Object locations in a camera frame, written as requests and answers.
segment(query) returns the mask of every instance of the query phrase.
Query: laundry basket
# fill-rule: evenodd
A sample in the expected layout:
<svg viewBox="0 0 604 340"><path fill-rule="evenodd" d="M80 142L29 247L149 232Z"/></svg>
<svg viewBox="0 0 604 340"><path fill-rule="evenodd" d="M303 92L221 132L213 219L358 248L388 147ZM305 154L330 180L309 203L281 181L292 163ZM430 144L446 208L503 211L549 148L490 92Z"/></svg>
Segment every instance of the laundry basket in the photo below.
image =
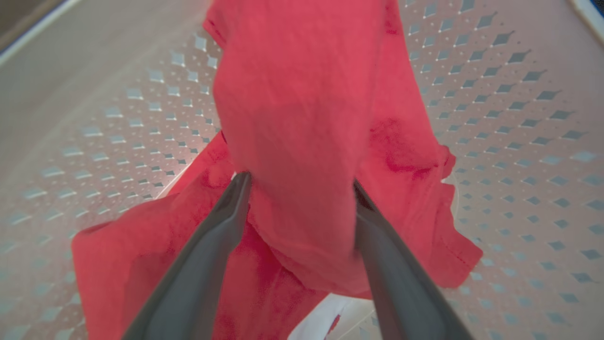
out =
<svg viewBox="0 0 604 340"><path fill-rule="evenodd" d="M0 55L0 339L86 339L80 230L162 196L220 130L207 3L67 0ZM476 339L604 334L603 19L588 0L402 0ZM379 339L374 313L332 339Z"/></svg>

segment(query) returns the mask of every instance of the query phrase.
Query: clothing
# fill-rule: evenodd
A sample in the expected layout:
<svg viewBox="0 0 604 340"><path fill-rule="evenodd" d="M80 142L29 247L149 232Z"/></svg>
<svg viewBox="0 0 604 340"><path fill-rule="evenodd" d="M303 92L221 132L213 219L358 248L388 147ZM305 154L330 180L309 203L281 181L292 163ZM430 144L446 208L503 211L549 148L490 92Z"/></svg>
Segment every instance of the clothing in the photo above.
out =
<svg viewBox="0 0 604 340"><path fill-rule="evenodd" d="M215 0L224 50L217 136L168 197L78 233L89 337L118 339L234 171L250 211L225 271L214 339L287 339L328 293L370 298L354 251L357 178L442 287L482 251L455 231L455 158L440 146L408 61L395 1Z"/></svg>

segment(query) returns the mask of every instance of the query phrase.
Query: red garment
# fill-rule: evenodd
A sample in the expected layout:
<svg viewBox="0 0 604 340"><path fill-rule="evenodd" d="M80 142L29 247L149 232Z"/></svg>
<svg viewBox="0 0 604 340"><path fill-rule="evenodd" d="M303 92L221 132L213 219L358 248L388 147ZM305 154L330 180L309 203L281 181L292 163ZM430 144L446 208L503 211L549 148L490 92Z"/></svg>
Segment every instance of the red garment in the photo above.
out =
<svg viewBox="0 0 604 340"><path fill-rule="evenodd" d="M251 210L214 339L285 339L325 292L368 296L355 177L437 284L463 282L482 252L453 228L440 180L454 158L432 135L395 1L216 0L204 27L224 49L229 150L215 138L170 196L76 235L91 340L123 334L234 169L252 173Z"/></svg>

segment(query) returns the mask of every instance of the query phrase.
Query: crumpled red cloth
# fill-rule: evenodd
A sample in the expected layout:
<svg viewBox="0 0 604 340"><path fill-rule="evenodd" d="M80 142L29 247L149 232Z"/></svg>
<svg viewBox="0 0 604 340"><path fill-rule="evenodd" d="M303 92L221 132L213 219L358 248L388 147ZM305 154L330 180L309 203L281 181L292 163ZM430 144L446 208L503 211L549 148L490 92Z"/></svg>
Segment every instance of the crumpled red cloth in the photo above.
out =
<svg viewBox="0 0 604 340"><path fill-rule="evenodd" d="M396 1L216 0L222 136L166 198L74 238L89 337L118 339L233 171L250 171L248 222L230 255L214 339L285 339L327 294L370 297L353 250L356 177L442 287L482 251L453 227L455 158L414 80Z"/></svg>

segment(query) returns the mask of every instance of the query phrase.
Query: perforated basket wall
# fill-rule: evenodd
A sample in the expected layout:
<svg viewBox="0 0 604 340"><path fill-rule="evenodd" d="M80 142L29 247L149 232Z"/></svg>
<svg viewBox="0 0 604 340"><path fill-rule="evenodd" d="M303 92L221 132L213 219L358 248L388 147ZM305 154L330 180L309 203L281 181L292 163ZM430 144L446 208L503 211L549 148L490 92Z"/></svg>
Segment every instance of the perforated basket wall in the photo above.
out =
<svg viewBox="0 0 604 340"><path fill-rule="evenodd" d="M561 0L400 9L434 133L458 157L456 226L484 250L445 295L477 339L601 339L602 47ZM219 131L221 50L199 27L168 40L53 112L27 155L2 156L4 339L87 338L71 238L160 196ZM345 338L379 338L376 316Z"/></svg>

